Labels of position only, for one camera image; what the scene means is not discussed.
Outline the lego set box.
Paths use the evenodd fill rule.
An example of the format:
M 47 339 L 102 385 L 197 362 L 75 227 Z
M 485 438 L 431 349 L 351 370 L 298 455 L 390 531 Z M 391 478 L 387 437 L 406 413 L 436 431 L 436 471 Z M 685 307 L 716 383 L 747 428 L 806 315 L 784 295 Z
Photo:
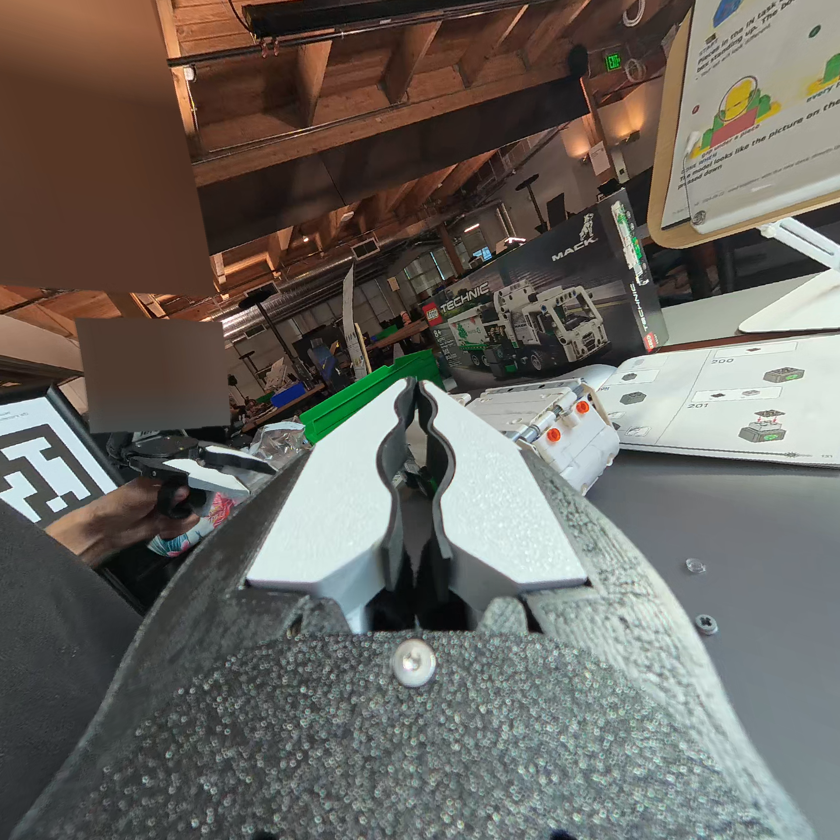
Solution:
M 624 188 L 435 292 L 423 313 L 460 392 L 618 366 L 669 340 Z

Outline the lego instruction booklet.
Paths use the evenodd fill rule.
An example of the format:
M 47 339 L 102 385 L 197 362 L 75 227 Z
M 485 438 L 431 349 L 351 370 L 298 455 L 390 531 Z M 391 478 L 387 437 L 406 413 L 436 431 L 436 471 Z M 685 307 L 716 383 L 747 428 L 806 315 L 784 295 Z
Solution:
M 839 338 L 735 343 L 628 360 L 598 389 L 622 448 L 839 467 Z

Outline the floral print pouch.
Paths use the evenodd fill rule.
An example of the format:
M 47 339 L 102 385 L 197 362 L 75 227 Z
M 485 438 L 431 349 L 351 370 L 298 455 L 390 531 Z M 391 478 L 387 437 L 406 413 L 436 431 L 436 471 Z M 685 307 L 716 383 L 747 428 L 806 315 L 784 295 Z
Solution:
M 146 548 L 165 558 L 180 556 L 195 548 L 205 537 L 218 529 L 229 518 L 237 504 L 238 500 L 231 499 L 223 493 L 215 493 L 212 502 L 202 513 L 197 524 L 172 539 L 157 536 L 146 544 Z

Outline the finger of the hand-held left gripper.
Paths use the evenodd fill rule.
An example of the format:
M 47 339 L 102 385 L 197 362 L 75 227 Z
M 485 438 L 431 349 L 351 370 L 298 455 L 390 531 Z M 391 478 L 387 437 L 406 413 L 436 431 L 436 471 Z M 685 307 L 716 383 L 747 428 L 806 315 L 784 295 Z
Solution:
M 238 476 L 239 474 L 260 474 L 274 476 L 277 473 L 268 461 L 239 450 L 220 444 L 197 444 L 197 463 L 202 470 L 214 474 Z
M 193 458 L 168 458 L 163 460 L 162 468 L 165 478 L 160 494 L 165 488 L 176 490 L 179 487 L 189 487 L 192 490 L 220 492 L 227 497 L 250 495 L 249 488 L 236 476 L 201 465 Z

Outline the green plastic bin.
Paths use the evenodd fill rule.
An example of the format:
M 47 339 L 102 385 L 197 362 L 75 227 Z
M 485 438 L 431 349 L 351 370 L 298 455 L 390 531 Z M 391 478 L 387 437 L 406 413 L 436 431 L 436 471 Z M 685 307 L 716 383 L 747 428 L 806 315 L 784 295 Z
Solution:
M 393 364 L 378 368 L 301 414 L 300 423 L 304 426 L 307 441 L 315 445 L 393 384 L 405 378 L 428 380 L 443 386 L 443 378 L 431 350 L 404 355 Z

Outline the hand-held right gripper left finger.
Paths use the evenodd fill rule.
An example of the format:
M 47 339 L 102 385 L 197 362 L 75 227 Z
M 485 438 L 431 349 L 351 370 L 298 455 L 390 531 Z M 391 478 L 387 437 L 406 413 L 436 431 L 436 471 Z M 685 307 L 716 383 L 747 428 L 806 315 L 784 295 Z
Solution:
M 393 478 L 406 457 L 417 379 L 407 377 L 316 443 L 245 577 L 249 586 L 338 604 L 350 630 L 371 630 L 369 604 L 393 592 L 403 518 Z

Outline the wooden instruction board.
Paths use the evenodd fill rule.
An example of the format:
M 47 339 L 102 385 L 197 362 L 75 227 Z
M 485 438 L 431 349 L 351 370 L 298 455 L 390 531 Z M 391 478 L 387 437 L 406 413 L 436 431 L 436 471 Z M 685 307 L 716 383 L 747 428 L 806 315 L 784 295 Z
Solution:
M 647 225 L 685 249 L 838 202 L 839 2 L 693 2 L 668 54 Z

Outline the person's left hand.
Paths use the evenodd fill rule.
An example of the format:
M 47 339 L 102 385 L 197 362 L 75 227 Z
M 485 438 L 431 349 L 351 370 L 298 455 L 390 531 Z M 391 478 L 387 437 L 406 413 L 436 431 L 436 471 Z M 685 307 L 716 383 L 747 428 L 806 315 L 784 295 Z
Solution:
M 173 539 L 199 517 L 173 519 L 156 507 L 162 482 L 139 477 L 52 522 L 46 533 L 92 569 L 137 543 Z

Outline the clear plastic bag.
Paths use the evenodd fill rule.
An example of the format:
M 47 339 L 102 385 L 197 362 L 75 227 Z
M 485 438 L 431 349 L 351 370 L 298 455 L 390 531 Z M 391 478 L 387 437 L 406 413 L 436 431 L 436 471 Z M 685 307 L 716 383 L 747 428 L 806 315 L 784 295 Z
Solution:
M 280 471 L 295 457 L 311 449 L 304 424 L 292 419 L 261 427 L 248 448 L 248 454 Z

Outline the white board stand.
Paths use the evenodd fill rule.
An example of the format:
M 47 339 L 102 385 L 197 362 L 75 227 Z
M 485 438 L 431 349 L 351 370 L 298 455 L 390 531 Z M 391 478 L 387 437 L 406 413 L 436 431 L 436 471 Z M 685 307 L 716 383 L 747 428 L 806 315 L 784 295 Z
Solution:
M 824 271 L 742 321 L 741 333 L 803 333 L 839 330 L 839 245 L 793 217 L 759 227 L 774 238 L 815 260 Z

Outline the white lego truck model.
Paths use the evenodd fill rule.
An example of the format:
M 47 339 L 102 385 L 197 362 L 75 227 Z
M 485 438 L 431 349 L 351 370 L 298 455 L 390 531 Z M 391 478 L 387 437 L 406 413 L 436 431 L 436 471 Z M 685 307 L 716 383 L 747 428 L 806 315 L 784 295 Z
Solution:
M 454 399 L 585 495 L 620 448 L 594 388 L 582 378 L 506 385 Z

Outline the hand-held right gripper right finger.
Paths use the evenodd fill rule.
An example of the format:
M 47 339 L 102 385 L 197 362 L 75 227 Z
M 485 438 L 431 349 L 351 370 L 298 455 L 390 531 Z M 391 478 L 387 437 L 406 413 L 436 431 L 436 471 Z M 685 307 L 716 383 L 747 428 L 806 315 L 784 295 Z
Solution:
M 483 613 L 499 597 L 586 586 L 589 576 L 518 446 L 430 381 L 420 426 L 434 483 L 420 603 Z

